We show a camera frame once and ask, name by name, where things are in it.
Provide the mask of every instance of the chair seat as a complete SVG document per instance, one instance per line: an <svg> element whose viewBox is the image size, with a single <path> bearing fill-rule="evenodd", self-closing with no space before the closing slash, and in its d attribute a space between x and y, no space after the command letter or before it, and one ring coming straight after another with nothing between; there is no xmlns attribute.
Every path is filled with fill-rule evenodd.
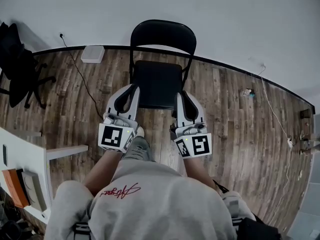
<svg viewBox="0 0 320 240"><path fill-rule="evenodd" d="M132 83L140 88L140 108L173 110L182 81L180 65L145 60L135 63Z"/></svg>

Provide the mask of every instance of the white wall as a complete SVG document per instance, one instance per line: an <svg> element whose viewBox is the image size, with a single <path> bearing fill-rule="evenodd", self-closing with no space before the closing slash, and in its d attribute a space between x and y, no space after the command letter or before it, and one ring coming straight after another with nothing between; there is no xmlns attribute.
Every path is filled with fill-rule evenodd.
<svg viewBox="0 0 320 240"><path fill-rule="evenodd" d="M320 110L320 0L0 0L0 20L18 22L33 51L129 45L147 19L184 23L196 55L263 76Z"/></svg>

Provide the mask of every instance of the wooden floor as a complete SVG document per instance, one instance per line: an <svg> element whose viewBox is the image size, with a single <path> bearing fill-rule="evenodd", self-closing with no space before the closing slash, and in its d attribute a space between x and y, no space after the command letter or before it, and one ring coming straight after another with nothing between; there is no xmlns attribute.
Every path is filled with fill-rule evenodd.
<svg viewBox="0 0 320 240"><path fill-rule="evenodd" d="M129 52L106 50L101 64L83 64L81 50L72 54L103 114L111 94L129 83ZM137 52L135 57L182 66L187 62L185 58L147 52ZM63 181L82 181L103 154L97 145L101 120L68 52L39 55L37 59L48 64L41 78L51 75L57 78L56 83L40 88L46 110L38 106L34 96L30 109L24 108L24 101L10 108L8 97L0 94L0 126L42 131L49 149L89 145L88 153L52 161L55 193ZM8 90L9 81L2 81L1 87ZM289 136L299 136L302 129L305 133L312 131L312 119L299 119L299 111L310 109L308 104L268 83L265 87L273 110ZM246 88L254 89L255 97L243 96ZM184 89L202 104L212 133L213 155L203 159L210 176L228 189L240 192L265 223L287 231L307 185L311 157L299 155L299 142L290 152L286 136L267 103L261 79L194 61ZM145 130L155 160L183 174L182 160L170 143L171 111L139 109L137 121ZM289 183L280 202L289 161Z"/></svg>

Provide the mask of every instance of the black cable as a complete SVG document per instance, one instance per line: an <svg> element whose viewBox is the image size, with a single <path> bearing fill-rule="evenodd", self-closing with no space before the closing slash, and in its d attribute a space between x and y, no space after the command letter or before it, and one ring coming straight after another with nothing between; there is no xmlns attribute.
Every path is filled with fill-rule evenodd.
<svg viewBox="0 0 320 240"><path fill-rule="evenodd" d="M226 187L220 185L220 184L219 184L218 182L216 182L214 179L212 179L212 180L213 180L214 183L218 186L218 188L222 191L223 194L229 192L229 190L228 190Z"/></svg>
<svg viewBox="0 0 320 240"><path fill-rule="evenodd" d="M62 34L60 34L60 37L61 37L61 39L62 39L62 41L63 41L63 43L64 43L64 46L65 46L66 48L68 48L68 46L66 45L66 42L65 42ZM82 80L83 80L83 83L84 83L84 86L85 86L85 88L86 88L87 93L89 94L90 98L91 98L91 99L93 100L93 102L94 102L96 113L98 114L98 116L99 116L99 117L101 118L101 120L103 121L104 118L103 118L103 117L100 115L100 113L99 113L98 106L97 106L97 102L96 102L95 99L91 96L91 94L90 94L90 92L89 92L89 89L88 89L88 87L87 87L87 85L86 85L86 81L85 81L85 79L84 79L84 76L81 74L79 68L77 67L77 64L76 64L75 59L74 59L74 57L72 56L72 54L71 54L71 52L70 52L69 50L68 50L68 53L69 53L69 55L71 56L71 58L72 58L72 60L73 60L74 66L76 67L76 70L78 70L78 73L79 73L80 76L82 77Z"/></svg>

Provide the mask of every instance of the desk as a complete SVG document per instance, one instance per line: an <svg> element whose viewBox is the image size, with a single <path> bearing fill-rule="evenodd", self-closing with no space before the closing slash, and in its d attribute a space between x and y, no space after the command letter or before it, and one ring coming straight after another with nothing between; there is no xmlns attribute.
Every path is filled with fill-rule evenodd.
<svg viewBox="0 0 320 240"><path fill-rule="evenodd" d="M7 149L7 166L3 159L3 145ZM50 178L50 160L85 151L88 151L87 145L46 150L46 148L29 143L0 127L0 171L23 169L38 175L47 209L44 212L31 206L26 206L24 209L45 224L48 224L54 199ZM0 172L0 184L6 194L10 196L2 172Z"/></svg>

